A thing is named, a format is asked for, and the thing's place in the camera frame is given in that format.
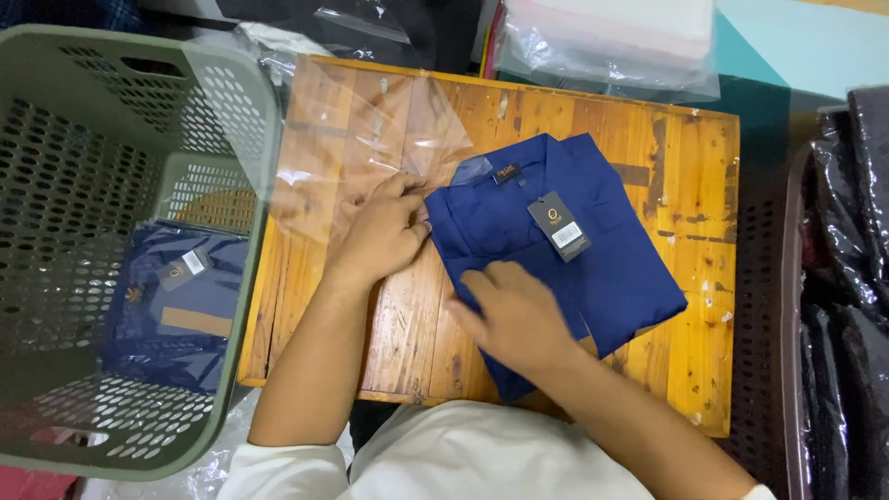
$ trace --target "white shirt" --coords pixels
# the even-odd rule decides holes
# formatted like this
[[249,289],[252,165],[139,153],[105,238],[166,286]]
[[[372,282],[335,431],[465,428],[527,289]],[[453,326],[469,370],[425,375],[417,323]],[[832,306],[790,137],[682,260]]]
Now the white shirt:
[[[402,406],[355,456],[335,446],[238,447],[219,500],[652,499],[578,425],[473,401]],[[757,487],[744,500],[774,500]]]

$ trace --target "brown basket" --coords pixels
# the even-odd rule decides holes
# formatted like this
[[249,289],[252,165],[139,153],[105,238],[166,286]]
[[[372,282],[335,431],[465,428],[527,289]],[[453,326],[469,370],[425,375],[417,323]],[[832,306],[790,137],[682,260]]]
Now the brown basket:
[[741,169],[732,431],[717,440],[778,498],[794,500],[811,497],[802,437],[798,230],[810,153],[800,152],[781,172]]

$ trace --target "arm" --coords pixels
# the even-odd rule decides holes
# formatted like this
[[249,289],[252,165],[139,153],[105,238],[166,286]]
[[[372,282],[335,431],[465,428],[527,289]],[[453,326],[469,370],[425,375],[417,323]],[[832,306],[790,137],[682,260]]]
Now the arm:
[[449,302],[461,327],[564,408],[654,496],[742,498],[757,484],[667,403],[574,343],[552,293],[521,266],[494,262],[461,281],[485,314]]
[[248,442],[329,445],[339,438],[355,400],[371,288],[407,267],[429,234],[427,222],[410,224],[422,196],[404,193],[425,183],[397,173],[366,204],[361,197],[344,202],[353,218],[348,235],[262,390]]

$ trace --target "shirt label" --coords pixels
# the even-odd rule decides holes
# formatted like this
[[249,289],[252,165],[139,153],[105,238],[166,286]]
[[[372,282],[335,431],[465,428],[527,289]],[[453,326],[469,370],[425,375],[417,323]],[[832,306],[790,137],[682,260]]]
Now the shirt label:
[[192,278],[213,266],[210,255],[203,248],[196,248],[157,272],[161,287],[167,292],[188,283]]
[[547,235],[549,242],[556,248],[563,261],[569,262],[589,248],[589,238],[555,191],[531,203],[528,212]]
[[503,184],[503,182],[506,182],[509,179],[512,179],[513,177],[519,175],[520,173],[522,173],[522,167],[520,167],[516,164],[506,165],[502,169],[494,171],[494,175],[493,175],[494,182],[497,182],[497,185],[501,186]]

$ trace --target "navy shirt in plastic bag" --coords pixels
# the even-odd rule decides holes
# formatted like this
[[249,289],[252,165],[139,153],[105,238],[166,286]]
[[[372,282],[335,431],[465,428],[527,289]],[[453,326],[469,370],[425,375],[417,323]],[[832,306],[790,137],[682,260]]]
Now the navy shirt in plastic bag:
[[[247,247],[247,238],[182,222],[136,229],[105,315],[102,371],[215,393]],[[164,270],[174,262],[185,264],[183,255],[192,252],[204,261],[189,257],[190,263],[202,269],[172,289],[163,286]]]
[[[494,261],[518,262],[552,289],[572,337],[592,334],[601,357],[638,329],[685,310],[688,302],[638,220],[620,176],[588,134],[562,142],[539,135],[487,153],[481,165],[467,162],[451,186],[426,199],[432,241],[469,307],[479,310],[460,282],[464,271],[483,270]],[[491,171],[508,165],[518,165],[521,173],[498,185]],[[569,262],[527,210],[551,191],[592,243]],[[482,355],[501,399],[533,391],[520,375]]]

